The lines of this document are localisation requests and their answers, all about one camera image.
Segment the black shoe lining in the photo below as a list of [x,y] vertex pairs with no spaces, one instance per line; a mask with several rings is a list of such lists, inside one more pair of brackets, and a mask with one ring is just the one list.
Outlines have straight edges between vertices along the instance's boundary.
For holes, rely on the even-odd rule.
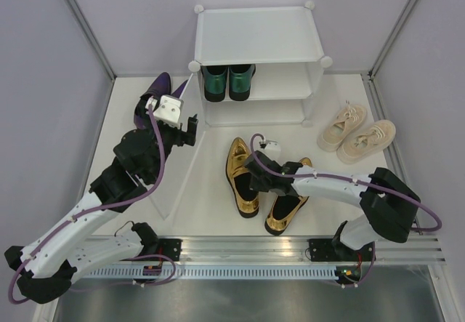
[[276,199],[275,207],[273,208],[272,216],[276,220],[286,218],[300,203],[300,199],[296,196],[279,196]]
[[211,75],[215,75],[215,76],[222,75],[223,73],[225,73],[226,69],[227,69],[227,66],[224,66],[224,65],[206,67],[206,70],[208,70]]
[[235,188],[245,201],[253,201],[258,195],[257,191],[250,190],[250,179],[250,173],[244,173],[234,178]]
[[241,65],[231,65],[230,68],[233,73],[245,73],[250,69],[251,66],[252,66],[251,64],[241,64]]

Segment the pair of shoes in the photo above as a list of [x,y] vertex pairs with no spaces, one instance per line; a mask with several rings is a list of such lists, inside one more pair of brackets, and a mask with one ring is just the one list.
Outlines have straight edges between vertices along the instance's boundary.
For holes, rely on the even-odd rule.
[[187,80],[182,82],[174,92],[171,93],[171,76],[169,73],[161,73],[155,81],[148,87],[148,90],[140,96],[140,100],[134,110],[134,124],[138,129],[146,129],[150,126],[150,121],[145,115],[145,103],[150,97],[160,100],[163,95],[171,95],[179,98],[186,87]]
[[[247,144],[237,137],[232,142],[226,161],[226,178],[234,192],[239,214],[244,218],[252,218],[259,213],[259,193],[250,190],[251,173],[243,165],[250,154]],[[303,158],[300,163],[312,166],[309,158]],[[280,235],[307,200],[308,197],[276,197],[264,228],[272,235]]]
[[247,100],[255,70],[255,64],[202,67],[205,99],[209,102],[221,102],[226,97],[226,82],[229,72],[230,98],[238,102]]
[[345,164],[354,164],[387,148],[395,136],[395,125],[388,120],[377,121],[364,131],[347,138],[365,118],[366,108],[347,103],[318,137],[318,146],[324,151],[337,150],[337,156]]

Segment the gray floor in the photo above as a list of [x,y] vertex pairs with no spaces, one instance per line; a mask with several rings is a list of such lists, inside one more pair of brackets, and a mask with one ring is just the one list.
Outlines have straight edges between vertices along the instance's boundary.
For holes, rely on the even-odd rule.
[[[76,288],[106,283],[82,280]],[[378,267],[358,289],[318,281],[189,281],[67,293],[62,322],[443,321],[425,270]]]

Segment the white wall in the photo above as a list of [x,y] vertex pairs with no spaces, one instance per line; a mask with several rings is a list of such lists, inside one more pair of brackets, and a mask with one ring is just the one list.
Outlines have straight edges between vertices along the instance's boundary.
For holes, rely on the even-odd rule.
[[[110,80],[63,0],[0,0],[0,20],[3,252],[75,204]],[[30,321],[35,303],[8,303],[12,274],[2,256],[0,319]]]
[[[118,75],[186,73],[193,59],[193,7],[302,6],[306,0],[77,0]],[[368,70],[407,0],[313,0],[332,70]]]
[[413,189],[439,231],[465,302],[465,0],[420,0],[377,76]]

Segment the metal grate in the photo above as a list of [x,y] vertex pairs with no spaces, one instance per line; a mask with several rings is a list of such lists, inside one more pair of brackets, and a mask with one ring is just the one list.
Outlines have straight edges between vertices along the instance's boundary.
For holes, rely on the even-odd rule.
[[[142,265],[114,264],[88,274],[86,278],[166,278],[171,273],[169,264],[163,265],[159,276],[144,275]],[[335,266],[208,266],[178,265],[175,278],[214,280],[335,280]]]

